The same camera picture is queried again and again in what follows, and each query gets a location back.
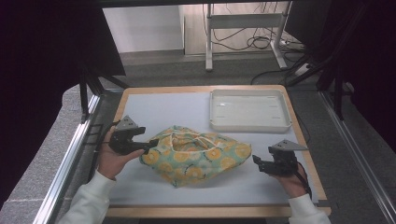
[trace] wooden table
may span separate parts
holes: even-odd
[[[193,86],[193,87],[161,87],[161,88],[132,88],[127,89],[122,95],[120,106],[114,120],[122,119],[125,104],[130,94],[151,94],[151,93],[182,93],[182,92],[211,92],[214,89],[231,89],[231,90],[262,90],[276,89],[284,92],[285,99],[289,108],[292,119],[292,127],[296,134],[298,143],[306,146],[303,133],[298,124],[296,115],[290,102],[290,98],[283,86],[265,85],[265,86]],[[326,214],[331,213],[331,208],[321,205],[321,202],[327,202],[323,187],[320,183],[315,164],[312,161],[308,150],[303,151],[303,157],[306,163],[306,171],[311,176],[310,186],[317,192],[318,208]],[[290,217],[291,211],[288,204],[284,205],[260,205],[260,206],[142,206],[142,207],[111,207],[106,214],[108,217]]]

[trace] yellow floral pattern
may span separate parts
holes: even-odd
[[[151,148],[148,155],[142,155],[140,162],[176,188],[231,170],[251,155],[249,144],[180,126],[166,129],[151,139],[159,139],[158,146]]]

